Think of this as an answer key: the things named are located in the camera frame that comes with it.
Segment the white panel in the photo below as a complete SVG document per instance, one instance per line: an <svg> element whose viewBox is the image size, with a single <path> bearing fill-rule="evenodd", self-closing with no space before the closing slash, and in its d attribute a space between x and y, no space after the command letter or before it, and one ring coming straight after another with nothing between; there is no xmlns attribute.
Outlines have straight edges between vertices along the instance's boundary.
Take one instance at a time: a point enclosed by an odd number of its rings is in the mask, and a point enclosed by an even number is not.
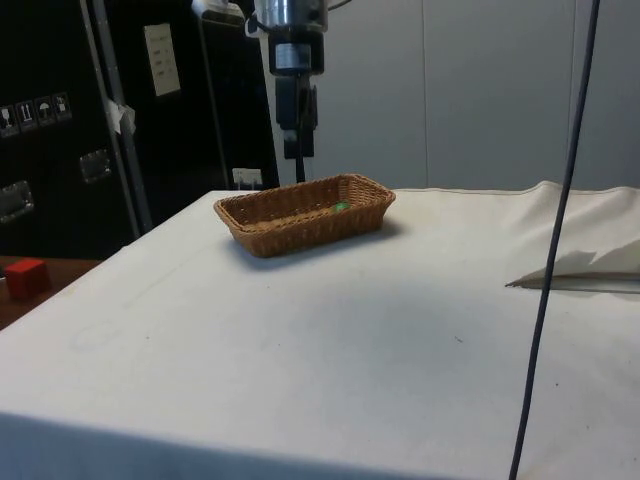
<svg viewBox="0 0 640 480"><path fill-rule="evenodd" d="M590 0L576 0L572 112L591 12ZM575 183L580 188L640 187L640 2L602 1L578 150Z"/></svg>
<svg viewBox="0 0 640 480"><path fill-rule="evenodd" d="M574 0L425 0L429 184L559 180Z"/></svg>
<svg viewBox="0 0 640 480"><path fill-rule="evenodd" d="M331 13L308 178L344 172L426 186L422 0L356 0ZM273 111L273 80L267 80ZM280 181L295 179L274 123Z"/></svg>

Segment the table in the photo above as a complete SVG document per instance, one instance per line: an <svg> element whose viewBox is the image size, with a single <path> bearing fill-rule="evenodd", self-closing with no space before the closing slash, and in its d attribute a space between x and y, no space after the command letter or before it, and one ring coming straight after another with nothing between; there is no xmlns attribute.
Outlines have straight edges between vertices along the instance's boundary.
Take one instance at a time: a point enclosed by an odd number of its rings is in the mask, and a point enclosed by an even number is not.
<svg viewBox="0 0 640 480"><path fill-rule="evenodd" d="M20 260L20 257L0 256L0 266L8 266ZM6 282L0 280L0 330L11 325L20 317L58 293L70 283L100 264L98 260L77 260L61 258L43 259L49 269L53 289L25 301L17 302L9 298Z"/></svg>
<svg viewBox="0 0 640 480"><path fill-rule="evenodd" d="M381 232L270 260L226 195L0 333L0 477L506 478L538 304L507 264L557 189L400 191ZM638 311L552 294L522 478L639 478Z"/></svg>

